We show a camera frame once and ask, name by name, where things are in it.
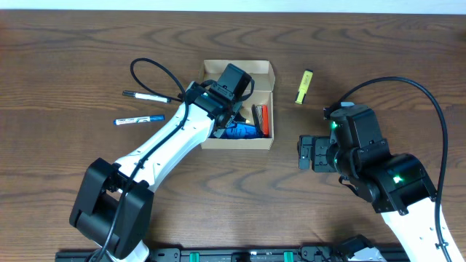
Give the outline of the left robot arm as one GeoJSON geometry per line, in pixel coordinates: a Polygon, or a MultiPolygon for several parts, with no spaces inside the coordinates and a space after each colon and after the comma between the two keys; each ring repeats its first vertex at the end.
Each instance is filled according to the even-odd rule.
{"type": "Polygon", "coordinates": [[[252,76],[230,63],[219,79],[192,82],[173,118],[143,145],[113,163],[96,159],[85,171],[69,223],[99,248],[86,261],[146,261],[143,238],[154,193],[171,170],[209,137],[219,138],[254,91],[252,76]]]}

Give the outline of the blue plastic tool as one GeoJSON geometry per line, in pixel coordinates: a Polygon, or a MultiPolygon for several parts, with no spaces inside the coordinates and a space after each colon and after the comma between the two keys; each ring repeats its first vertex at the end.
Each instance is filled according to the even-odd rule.
{"type": "Polygon", "coordinates": [[[220,139],[256,139],[263,135],[254,125],[242,122],[232,122],[221,135],[220,139]]]}

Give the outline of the red black stapler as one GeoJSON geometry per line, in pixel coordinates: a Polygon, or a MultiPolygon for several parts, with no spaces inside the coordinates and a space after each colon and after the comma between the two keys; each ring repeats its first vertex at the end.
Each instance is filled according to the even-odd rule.
{"type": "Polygon", "coordinates": [[[266,105],[252,105],[252,113],[257,133],[262,138],[269,137],[269,110],[266,105]]]}

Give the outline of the blue white marker pen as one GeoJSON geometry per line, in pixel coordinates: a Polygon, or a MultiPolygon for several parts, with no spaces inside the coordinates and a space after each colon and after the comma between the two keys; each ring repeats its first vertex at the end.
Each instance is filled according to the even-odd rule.
{"type": "Polygon", "coordinates": [[[151,115],[151,116],[137,116],[137,117],[130,117],[124,119],[115,119],[114,125],[126,125],[126,124],[139,124],[139,123],[146,123],[146,122],[160,122],[164,121],[164,115],[151,115]]]}

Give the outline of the yellow highlighter pen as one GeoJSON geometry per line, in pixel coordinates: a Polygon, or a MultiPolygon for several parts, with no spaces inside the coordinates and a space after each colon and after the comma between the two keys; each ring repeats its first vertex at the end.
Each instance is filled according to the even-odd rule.
{"type": "Polygon", "coordinates": [[[314,72],[312,70],[307,69],[304,71],[299,88],[298,88],[298,92],[295,98],[296,104],[299,104],[299,105],[303,104],[307,91],[309,89],[310,83],[312,81],[313,75],[314,75],[314,72]]]}

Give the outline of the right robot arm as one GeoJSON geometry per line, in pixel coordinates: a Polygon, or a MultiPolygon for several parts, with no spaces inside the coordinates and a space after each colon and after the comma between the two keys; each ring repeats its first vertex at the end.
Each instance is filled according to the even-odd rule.
{"type": "Polygon", "coordinates": [[[410,261],[462,261],[444,218],[435,220],[438,195],[412,154],[391,154],[376,114],[365,105],[329,116],[328,136],[302,135],[299,168],[335,172],[340,183],[381,214],[410,261]]]}

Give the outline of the cardboard box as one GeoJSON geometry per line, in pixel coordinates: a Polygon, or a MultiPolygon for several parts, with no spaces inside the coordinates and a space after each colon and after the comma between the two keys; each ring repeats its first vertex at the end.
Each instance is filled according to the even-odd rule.
{"type": "Polygon", "coordinates": [[[252,105],[267,107],[268,131],[266,138],[220,139],[208,138],[202,149],[269,150],[274,141],[273,89],[275,73],[268,60],[204,60],[200,69],[200,81],[218,80],[226,66],[231,63],[249,74],[255,82],[253,94],[243,102],[240,114],[253,121],[252,105]]]}

